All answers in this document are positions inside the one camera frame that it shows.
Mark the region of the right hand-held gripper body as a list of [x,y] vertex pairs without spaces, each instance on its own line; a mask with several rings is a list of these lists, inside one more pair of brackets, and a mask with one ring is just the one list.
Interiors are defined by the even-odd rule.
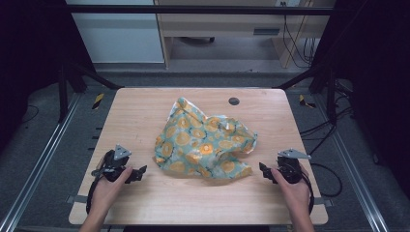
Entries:
[[296,184],[302,179],[299,159],[310,160],[311,155],[293,148],[278,152],[278,171],[289,184]]

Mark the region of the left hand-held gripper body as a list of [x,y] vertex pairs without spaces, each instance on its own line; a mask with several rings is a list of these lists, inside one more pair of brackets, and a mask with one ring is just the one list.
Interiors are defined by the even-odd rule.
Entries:
[[103,175],[109,182],[115,182],[125,169],[131,151],[117,144],[114,150],[108,151],[99,166],[91,172],[94,177]]

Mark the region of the teal cloth with orange circles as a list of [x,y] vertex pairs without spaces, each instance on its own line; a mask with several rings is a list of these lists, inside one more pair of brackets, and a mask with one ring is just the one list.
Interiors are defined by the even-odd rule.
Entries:
[[155,162],[166,171],[214,179],[238,179],[252,173],[237,153],[251,153],[257,133],[239,120],[208,116],[185,98],[174,102],[156,138]]

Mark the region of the person's right hand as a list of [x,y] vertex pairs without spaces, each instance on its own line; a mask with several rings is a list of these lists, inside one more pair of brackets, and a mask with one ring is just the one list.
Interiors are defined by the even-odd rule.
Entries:
[[272,174],[282,191],[289,213],[291,215],[309,215],[310,192],[308,185],[303,181],[297,184],[289,184],[275,168],[272,169]]

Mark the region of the person's left hand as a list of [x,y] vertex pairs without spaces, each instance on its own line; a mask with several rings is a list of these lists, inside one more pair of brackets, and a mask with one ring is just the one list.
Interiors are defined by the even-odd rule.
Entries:
[[102,177],[93,193],[89,214],[107,213],[131,174],[132,168],[127,167],[114,182],[109,182],[105,177]]

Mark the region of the yellow black tape marker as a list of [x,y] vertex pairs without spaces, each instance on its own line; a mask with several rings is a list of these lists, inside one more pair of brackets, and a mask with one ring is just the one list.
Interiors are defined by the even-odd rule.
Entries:
[[307,102],[303,95],[299,96],[299,103],[300,103],[300,105],[303,105],[303,106],[306,106],[306,107],[309,107],[309,108],[316,108],[316,104]]
[[98,108],[99,108],[99,106],[100,106],[100,104],[101,104],[101,102],[102,102],[102,100],[103,100],[103,96],[104,96],[104,93],[99,93],[99,94],[97,94],[97,96],[96,96],[96,98],[95,98],[95,101],[94,101],[94,103],[93,103],[93,105],[92,105],[92,109],[98,109]]

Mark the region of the black curtain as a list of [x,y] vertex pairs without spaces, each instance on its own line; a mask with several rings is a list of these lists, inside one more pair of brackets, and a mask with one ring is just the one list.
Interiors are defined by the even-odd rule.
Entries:
[[314,61],[345,36],[333,69],[352,82],[367,141],[410,199],[410,0],[336,0],[335,9]]
[[66,0],[0,0],[0,152],[12,139],[35,91],[58,81],[64,53],[94,69],[73,16],[52,10]]

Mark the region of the white cabinet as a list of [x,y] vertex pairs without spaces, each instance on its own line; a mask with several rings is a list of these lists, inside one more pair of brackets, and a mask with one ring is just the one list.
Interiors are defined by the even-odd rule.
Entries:
[[162,63],[155,14],[73,14],[95,64]]

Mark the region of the aluminium floor rail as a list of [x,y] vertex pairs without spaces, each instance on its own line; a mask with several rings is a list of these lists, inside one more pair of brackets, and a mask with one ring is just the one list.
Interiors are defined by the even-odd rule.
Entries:
[[313,153],[314,173],[319,189],[327,193],[325,199],[332,199],[334,206],[327,207],[329,221],[336,231],[348,232],[390,232],[370,190],[355,163],[353,153],[342,138],[340,129],[347,129],[348,138],[358,141],[356,129],[350,129],[352,109],[342,105],[337,108],[337,124],[328,123],[325,103],[321,96],[314,96],[319,118],[326,122],[323,143]]
[[72,117],[78,107],[78,102],[81,99],[80,94],[73,94],[73,98],[69,104],[68,112],[53,129],[52,135],[46,141],[41,154],[36,159],[36,163],[30,169],[30,173],[25,179],[24,185],[15,197],[15,200],[0,221],[0,232],[14,232],[22,214],[26,210],[41,178],[43,177],[48,164],[52,160],[55,151],[69,126]]

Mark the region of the black metal frame stand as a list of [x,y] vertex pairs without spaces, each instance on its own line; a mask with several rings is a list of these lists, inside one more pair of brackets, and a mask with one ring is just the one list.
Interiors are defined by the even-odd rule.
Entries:
[[87,69],[77,63],[63,63],[58,71],[58,89],[60,102],[59,123],[62,123],[69,114],[67,83],[70,83],[72,85],[76,93],[83,93],[87,88],[87,85],[82,78],[83,75],[92,78],[93,80],[99,82],[100,84],[111,90],[119,90],[122,88],[121,85],[115,84],[103,78],[95,71]]
[[331,124],[335,126],[337,124],[335,97],[337,78],[336,73],[331,66],[317,65],[312,67],[296,77],[280,84],[277,86],[277,89],[286,90],[302,80],[307,79],[308,77],[313,78],[308,87],[312,94],[320,93],[324,87],[327,88],[326,115]]

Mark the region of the black horizontal frame bar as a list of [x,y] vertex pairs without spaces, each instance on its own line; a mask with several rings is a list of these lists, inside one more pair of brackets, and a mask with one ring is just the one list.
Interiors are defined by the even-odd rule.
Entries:
[[179,5],[67,5],[65,9],[86,14],[332,15],[336,12],[333,8]]

